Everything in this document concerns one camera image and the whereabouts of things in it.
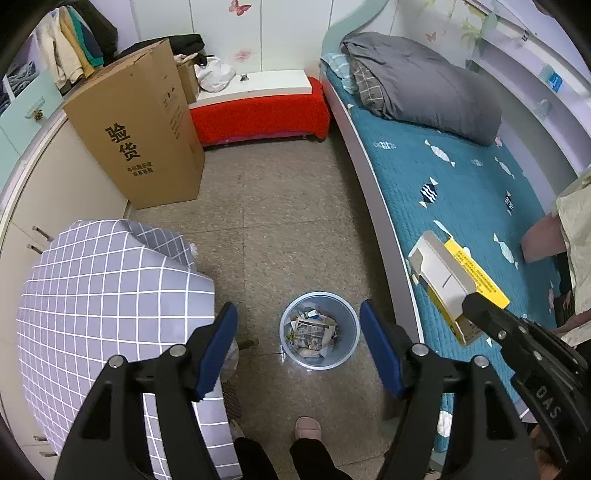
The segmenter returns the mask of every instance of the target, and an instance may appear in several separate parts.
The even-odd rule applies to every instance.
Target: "blue gripper pad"
[[[400,359],[394,352],[369,300],[361,304],[359,323],[382,385],[394,397],[401,398],[405,389],[401,378]]]
[[[199,400],[215,388],[226,354],[232,344],[232,339],[236,336],[236,330],[238,329],[238,311],[236,307],[232,303],[226,303],[214,323],[218,321],[217,330],[213,334],[212,340],[209,342],[201,360],[199,380],[195,387],[195,393]]]

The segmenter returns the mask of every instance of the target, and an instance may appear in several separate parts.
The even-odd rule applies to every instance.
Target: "cabinet handle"
[[[37,248],[35,245],[27,244],[27,248],[30,248],[34,252],[37,252],[39,255],[43,253],[43,250]]]
[[[42,236],[44,236],[45,238],[47,238],[48,242],[53,242],[54,238],[51,235],[47,235],[43,230],[41,230],[39,227],[33,225],[31,227],[31,230],[33,230],[34,232],[39,232],[40,234],[42,234]]]
[[[43,110],[41,110],[41,107],[43,105],[45,105],[45,98],[41,97],[28,110],[28,112],[25,114],[25,118],[32,118],[33,120],[35,120],[35,122],[41,121],[41,119],[43,118]]]

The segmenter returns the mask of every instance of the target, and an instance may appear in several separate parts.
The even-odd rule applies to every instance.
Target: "white cabinet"
[[[39,154],[22,187],[0,249],[0,395],[2,414],[31,463],[53,478],[57,457],[27,403],[18,351],[17,311],[31,267],[54,238],[80,219],[121,218],[127,200],[66,121]]]
[[[26,446],[22,447],[22,451],[44,479],[53,480],[59,457],[51,450],[51,447]]]
[[[41,242],[33,241],[15,225],[9,223],[0,251],[0,340],[17,341],[17,310],[21,287],[29,270],[38,261],[39,253],[31,247],[44,249]]]
[[[55,238],[77,220],[121,218],[126,205],[126,198],[66,121],[28,179],[12,222],[44,242],[43,233]]]
[[[39,257],[27,245],[41,248],[15,225],[9,225],[0,255],[0,395],[5,418],[19,445],[35,445],[43,437],[43,431],[25,400],[18,362],[16,318],[20,292]]]

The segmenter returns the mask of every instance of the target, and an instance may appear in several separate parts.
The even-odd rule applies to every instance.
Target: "wall shelf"
[[[552,103],[548,116],[538,119],[580,175],[591,163],[591,137],[563,101],[557,101],[554,92],[536,75],[491,43],[480,41],[472,61],[501,82],[534,115],[542,100]]]
[[[526,48],[520,38],[507,37],[498,30],[492,30],[486,33],[483,39],[525,67],[548,90],[549,99],[557,98],[562,102],[578,120],[587,134],[591,136],[591,107],[586,103],[585,98],[575,92],[564,79],[557,93],[542,82],[538,75],[546,63]]]
[[[570,37],[554,18],[540,12],[532,0],[506,0],[511,9],[519,15],[519,18],[496,0],[466,1],[487,14],[496,13],[520,30],[528,30],[540,42],[556,52],[557,56],[565,59],[572,69],[579,72],[587,82],[591,83],[591,72]]]

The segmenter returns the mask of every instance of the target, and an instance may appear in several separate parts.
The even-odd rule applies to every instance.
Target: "teal bedspread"
[[[327,75],[349,106],[405,257],[426,230],[442,241],[448,239],[434,223],[437,220],[461,246],[470,249],[472,258],[507,295],[508,310],[545,327],[556,327],[549,301],[554,286],[558,287],[553,262],[545,259],[526,265],[519,245],[544,212],[502,142],[483,147],[432,128],[378,118],[345,92],[333,72]],[[499,345],[489,345],[483,336],[461,347],[425,291],[414,286],[414,295],[426,344],[448,358],[468,361],[476,354],[487,356],[517,401],[509,382],[513,371],[502,359]],[[441,408],[453,411],[451,395],[444,396]],[[436,449],[446,448],[447,437],[438,435]]]

